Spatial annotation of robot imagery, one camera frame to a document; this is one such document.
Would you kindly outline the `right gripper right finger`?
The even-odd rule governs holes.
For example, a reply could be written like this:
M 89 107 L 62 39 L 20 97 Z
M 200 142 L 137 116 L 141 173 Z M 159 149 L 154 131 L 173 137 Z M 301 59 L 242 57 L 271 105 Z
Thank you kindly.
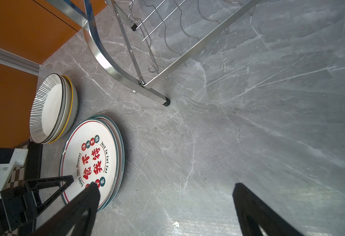
M 243 183 L 235 184 L 233 200 L 244 236 L 303 236 Z

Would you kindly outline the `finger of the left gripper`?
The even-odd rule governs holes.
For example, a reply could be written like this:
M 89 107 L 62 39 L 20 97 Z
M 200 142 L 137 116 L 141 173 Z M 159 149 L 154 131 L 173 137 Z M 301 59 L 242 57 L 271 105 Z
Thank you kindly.
M 43 213 L 73 182 L 72 175 L 30 180 L 25 184 L 27 215 Z

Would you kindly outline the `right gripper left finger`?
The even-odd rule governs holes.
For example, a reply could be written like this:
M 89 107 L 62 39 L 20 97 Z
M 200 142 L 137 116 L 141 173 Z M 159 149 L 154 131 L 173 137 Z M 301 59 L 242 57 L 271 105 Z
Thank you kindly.
M 69 232 L 72 232 L 73 236 L 91 235 L 99 200 L 97 184 L 91 183 L 32 235 L 66 236 Z

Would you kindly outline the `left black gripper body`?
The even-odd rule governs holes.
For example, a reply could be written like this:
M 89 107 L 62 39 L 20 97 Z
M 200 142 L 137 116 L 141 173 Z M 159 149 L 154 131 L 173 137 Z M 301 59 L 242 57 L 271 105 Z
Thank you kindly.
M 39 189 L 17 186 L 5 189 L 0 199 L 0 236 L 32 223 L 40 215 Z

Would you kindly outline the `white deep plate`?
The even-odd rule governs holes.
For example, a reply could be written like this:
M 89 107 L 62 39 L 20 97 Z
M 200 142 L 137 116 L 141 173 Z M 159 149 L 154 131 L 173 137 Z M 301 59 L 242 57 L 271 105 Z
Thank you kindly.
M 66 86 L 63 78 L 50 74 L 39 86 L 34 98 L 29 130 L 35 143 L 45 143 L 56 132 L 65 108 Z

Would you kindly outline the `yellow rimmed dotted plate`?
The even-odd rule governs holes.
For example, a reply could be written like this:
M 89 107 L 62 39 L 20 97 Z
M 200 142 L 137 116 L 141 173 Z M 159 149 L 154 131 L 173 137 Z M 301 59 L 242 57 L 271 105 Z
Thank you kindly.
M 60 137 L 64 136 L 69 131 L 71 126 L 73 125 L 74 120 L 75 120 L 76 115 L 77 115 L 77 112 L 78 112 L 78 105 L 79 105 L 79 98 L 78 98 L 77 90 L 76 90 L 74 84 L 72 83 L 72 81 L 70 80 L 70 78 L 68 78 L 68 80 L 71 83 L 72 92 L 73 92 L 72 93 L 72 107 L 71 107 L 71 113 L 70 113 L 70 116 L 69 116 L 69 119 L 68 119 L 68 123 L 67 123 L 66 129 L 64 130 L 63 134 Z

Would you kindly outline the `silver wire dish rack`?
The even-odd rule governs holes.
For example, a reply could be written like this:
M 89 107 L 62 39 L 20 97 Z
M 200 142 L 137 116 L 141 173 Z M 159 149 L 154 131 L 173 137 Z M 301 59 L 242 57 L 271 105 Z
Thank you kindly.
M 115 80 L 164 106 L 170 99 L 154 89 L 168 76 L 244 15 L 257 1 L 107 1 L 113 10 L 135 75 L 105 49 L 91 1 L 80 9 L 71 1 L 51 5 L 83 28 L 86 44 L 100 66 Z

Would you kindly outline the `white red patterned plate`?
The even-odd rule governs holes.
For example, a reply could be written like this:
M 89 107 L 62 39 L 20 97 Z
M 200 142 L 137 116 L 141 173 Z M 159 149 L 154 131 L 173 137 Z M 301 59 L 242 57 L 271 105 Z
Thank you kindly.
M 113 132 L 117 144 L 117 150 L 118 150 L 118 169 L 117 169 L 117 178 L 113 187 L 113 190 L 111 191 L 110 197 L 106 200 L 105 204 L 101 206 L 98 211 L 103 210 L 106 206 L 110 204 L 110 202 L 115 198 L 116 194 L 118 193 L 120 189 L 120 185 L 122 182 L 123 174 L 124 174 L 124 162 L 125 162 L 125 151 L 124 151 L 124 142 L 122 139 L 121 132 L 116 125 L 116 123 L 109 117 L 105 115 L 94 115 L 91 118 L 93 119 L 99 119 L 107 123 L 107 125 L 110 127 L 111 131 Z

